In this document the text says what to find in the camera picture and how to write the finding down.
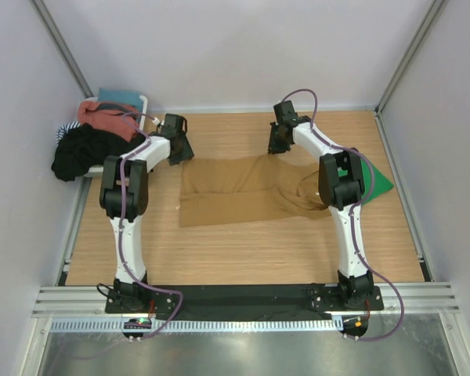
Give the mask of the tan tank top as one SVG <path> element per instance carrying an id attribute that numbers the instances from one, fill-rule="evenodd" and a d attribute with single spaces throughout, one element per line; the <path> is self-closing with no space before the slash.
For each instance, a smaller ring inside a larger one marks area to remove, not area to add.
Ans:
<path id="1" fill-rule="evenodd" d="M 312 220 L 331 215 L 317 195 L 318 164 L 290 164 L 266 154 L 240 159 L 193 159 L 183 165 L 181 227 Z"/>

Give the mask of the green tank top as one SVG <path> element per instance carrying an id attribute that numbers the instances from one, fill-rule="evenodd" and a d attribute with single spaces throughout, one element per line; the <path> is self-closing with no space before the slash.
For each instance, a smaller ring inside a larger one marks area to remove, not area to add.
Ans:
<path id="1" fill-rule="evenodd" d="M 393 183 L 381 174 L 373 164 L 371 164 L 371 167 L 374 173 L 374 183 L 372 183 L 369 165 L 366 164 L 364 160 L 361 161 L 361 167 L 365 185 L 365 191 L 362 195 L 362 205 L 365 205 L 380 195 L 389 192 L 394 187 Z"/>

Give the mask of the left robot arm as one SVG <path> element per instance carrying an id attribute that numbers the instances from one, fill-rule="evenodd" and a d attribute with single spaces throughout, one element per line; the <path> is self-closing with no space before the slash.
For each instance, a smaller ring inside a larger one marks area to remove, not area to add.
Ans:
<path id="1" fill-rule="evenodd" d="M 134 128 L 144 141 L 103 163 L 99 204 L 112 225 L 117 252 L 117 272 L 107 300 L 120 299 L 133 313 L 144 312 L 152 291 L 147 283 L 141 245 L 143 215 L 149 202 L 149 173 L 162 161 L 177 165 L 193 158 L 187 139 L 188 122 L 178 114 L 153 118 L 156 130 L 150 134 Z"/>

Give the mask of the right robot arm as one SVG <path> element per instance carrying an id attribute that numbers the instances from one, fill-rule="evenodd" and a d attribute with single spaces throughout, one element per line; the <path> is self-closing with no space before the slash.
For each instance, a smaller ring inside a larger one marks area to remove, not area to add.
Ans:
<path id="1" fill-rule="evenodd" d="M 290 100 L 273 106 L 268 151 L 282 154 L 297 144 L 319 165 L 318 195 L 329 209 L 338 237 L 337 299 L 347 310 L 357 309 L 374 292 L 374 278 L 365 257 L 360 225 L 366 197 L 361 156 L 334 143 L 308 116 L 300 116 Z"/>

